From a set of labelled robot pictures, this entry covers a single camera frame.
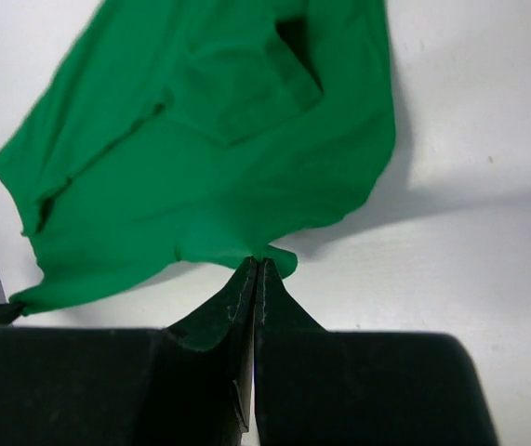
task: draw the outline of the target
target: white surface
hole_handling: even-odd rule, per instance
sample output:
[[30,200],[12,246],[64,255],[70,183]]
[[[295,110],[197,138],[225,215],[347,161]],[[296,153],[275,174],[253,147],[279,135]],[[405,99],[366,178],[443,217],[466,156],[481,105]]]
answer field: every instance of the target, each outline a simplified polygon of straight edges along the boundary
[[[97,0],[0,0],[0,146]],[[474,357],[502,444],[531,444],[531,0],[390,0],[399,144],[370,202],[287,237],[289,291],[325,327],[437,330]],[[0,185],[0,273],[39,280]],[[230,272],[176,266],[23,324],[164,326]],[[246,444],[256,444],[247,439]]]

